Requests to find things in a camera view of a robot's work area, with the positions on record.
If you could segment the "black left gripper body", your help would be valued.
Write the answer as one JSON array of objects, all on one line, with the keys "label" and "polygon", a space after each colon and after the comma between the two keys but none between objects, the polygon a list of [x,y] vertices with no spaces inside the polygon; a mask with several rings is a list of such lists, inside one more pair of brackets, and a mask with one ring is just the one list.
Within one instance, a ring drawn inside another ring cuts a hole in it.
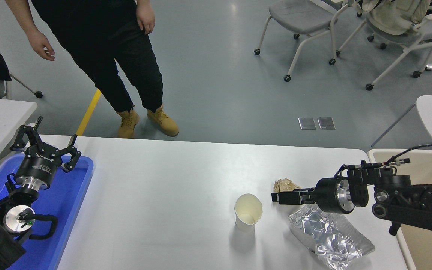
[{"label": "black left gripper body", "polygon": [[25,157],[15,173],[15,181],[34,178],[44,182],[51,182],[55,178],[58,167],[62,165],[60,156],[53,156],[53,152],[40,152],[36,147],[28,147]]}]

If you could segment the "person's right hand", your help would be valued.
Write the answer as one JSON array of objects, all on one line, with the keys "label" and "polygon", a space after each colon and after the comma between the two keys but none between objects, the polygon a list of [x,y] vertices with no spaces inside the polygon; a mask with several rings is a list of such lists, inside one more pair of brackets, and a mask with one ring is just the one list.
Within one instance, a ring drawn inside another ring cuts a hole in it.
[{"label": "person's right hand", "polygon": [[38,56],[45,60],[55,61],[55,51],[43,33],[39,30],[29,31],[26,33],[26,37],[31,48]]}]

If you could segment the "person's left hand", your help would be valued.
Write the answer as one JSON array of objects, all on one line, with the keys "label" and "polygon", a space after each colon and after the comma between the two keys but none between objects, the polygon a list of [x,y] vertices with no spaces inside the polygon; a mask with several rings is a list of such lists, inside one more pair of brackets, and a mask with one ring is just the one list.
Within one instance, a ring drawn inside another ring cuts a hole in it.
[{"label": "person's left hand", "polygon": [[151,34],[155,28],[155,14],[149,0],[136,1],[136,20],[145,35]]}]

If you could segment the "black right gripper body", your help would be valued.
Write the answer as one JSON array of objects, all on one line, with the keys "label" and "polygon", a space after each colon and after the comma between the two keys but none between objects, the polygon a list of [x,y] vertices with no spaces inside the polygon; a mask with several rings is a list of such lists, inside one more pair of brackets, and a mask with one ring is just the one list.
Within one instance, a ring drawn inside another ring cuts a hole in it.
[{"label": "black right gripper body", "polygon": [[337,195],[339,183],[340,180],[335,178],[324,178],[318,181],[315,187],[315,203],[322,211],[342,213]]}]

